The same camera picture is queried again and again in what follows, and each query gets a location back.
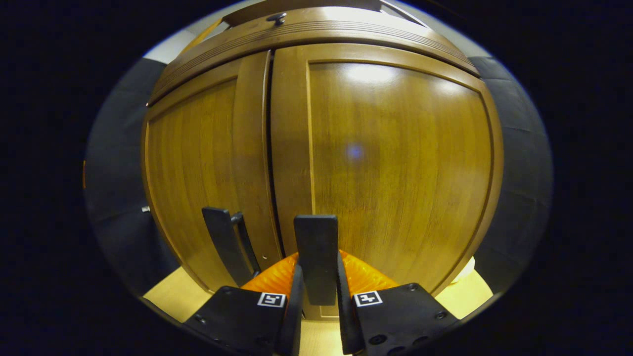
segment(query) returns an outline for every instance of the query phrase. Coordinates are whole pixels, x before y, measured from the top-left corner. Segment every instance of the knob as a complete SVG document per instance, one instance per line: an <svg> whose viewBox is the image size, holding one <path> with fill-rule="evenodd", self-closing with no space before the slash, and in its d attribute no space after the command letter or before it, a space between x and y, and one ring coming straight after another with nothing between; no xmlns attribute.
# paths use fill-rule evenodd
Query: knob
<svg viewBox="0 0 633 356"><path fill-rule="evenodd" d="M284 17L285 13L278 13L276 15L269 16L266 21L274 21L275 26L279 26L285 21Z"/></svg>

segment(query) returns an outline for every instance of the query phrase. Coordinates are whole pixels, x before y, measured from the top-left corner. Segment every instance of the white wall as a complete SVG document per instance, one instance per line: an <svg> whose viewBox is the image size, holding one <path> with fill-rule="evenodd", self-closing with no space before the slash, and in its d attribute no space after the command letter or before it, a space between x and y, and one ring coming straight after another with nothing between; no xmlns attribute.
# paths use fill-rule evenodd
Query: white wall
<svg viewBox="0 0 633 356"><path fill-rule="evenodd" d="M215 20L224 17L232 12L235 12L241 8L245 8L246 6L250 6L252 4L258 3L262 0L245 0L235 3L231 6L228 6L220 11L216 11L210 15L206 15L194 23L183 27L182 30L176 32L168 39L156 45L149 52L147 52L143 58L147 58L150 60L155 60L159 62L163 62L165 64L169 64L169 62L173 61L180 52L187 47L187 45L193 41L198 34L202 33L202 31L206 30ZM220 32L226 30L228 25L226 23L221 23L216 29L211 31L209 35L207 35L204 39L208 39L213 37L214 35L219 34Z"/></svg>
<svg viewBox="0 0 633 356"><path fill-rule="evenodd" d="M196 38L196 35L191 32L180 30L150 49L143 58L169 64L194 38Z"/></svg>

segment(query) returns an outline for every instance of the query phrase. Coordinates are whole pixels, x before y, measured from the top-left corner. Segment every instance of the wooden door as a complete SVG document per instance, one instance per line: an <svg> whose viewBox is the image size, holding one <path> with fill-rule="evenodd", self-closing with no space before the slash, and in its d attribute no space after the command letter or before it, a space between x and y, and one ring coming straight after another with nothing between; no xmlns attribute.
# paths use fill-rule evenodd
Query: wooden door
<svg viewBox="0 0 633 356"><path fill-rule="evenodd" d="M398 49L312 44L275 52L271 95L285 252L297 249L295 215L336 214L341 249L438 294L474 254L499 196L501 128L484 83Z"/></svg>
<svg viewBox="0 0 633 356"><path fill-rule="evenodd" d="M235 282L220 260L202 207L242 212L262 269L281 258L268 171L270 52L203 73L153 105L144 122L147 198L182 267L204 289Z"/></svg>

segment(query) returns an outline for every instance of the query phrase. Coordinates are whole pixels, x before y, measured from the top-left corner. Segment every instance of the screw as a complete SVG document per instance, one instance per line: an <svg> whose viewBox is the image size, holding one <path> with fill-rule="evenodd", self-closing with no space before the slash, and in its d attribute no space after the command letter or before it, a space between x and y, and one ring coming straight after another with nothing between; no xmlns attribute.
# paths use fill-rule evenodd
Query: screw
<svg viewBox="0 0 633 356"><path fill-rule="evenodd" d="M385 342L385 340L387 340L386 336L384 336L384 335L375 335L375 336L372 336L369 339L369 343L372 344L372 345L378 345L378 344L381 344L381 343Z"/></svg>
<svg viewBox="0 0 633 356"><path fill-rule="evenodd" d="M200 314L196 314L194 318L202 325L206 325L206 319L202 317Z"/></svg>

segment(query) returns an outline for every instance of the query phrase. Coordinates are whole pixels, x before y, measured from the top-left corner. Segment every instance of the door panel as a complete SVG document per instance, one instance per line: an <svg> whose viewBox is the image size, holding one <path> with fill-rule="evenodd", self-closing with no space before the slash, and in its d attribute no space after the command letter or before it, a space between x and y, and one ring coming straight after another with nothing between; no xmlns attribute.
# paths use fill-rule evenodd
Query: door panel
<svg viewBox="0 0 633 356"><path fill-rule="evenodd" d="M419 54L315 44L279 49L272 84L286 253L296 251L295 215L336 214L341 249L438 294L476 250L498 199L500 127L483 83Z"/></svg>
<svg viewBox="0 0 633 356"><path fill-rule="evenodd" d="M180 264L209 291L235 286L201 209L242 212L262 269L281 258L270 196L265 87L270 53L212 69L148 112L143 176L151 213Z"/></svg>

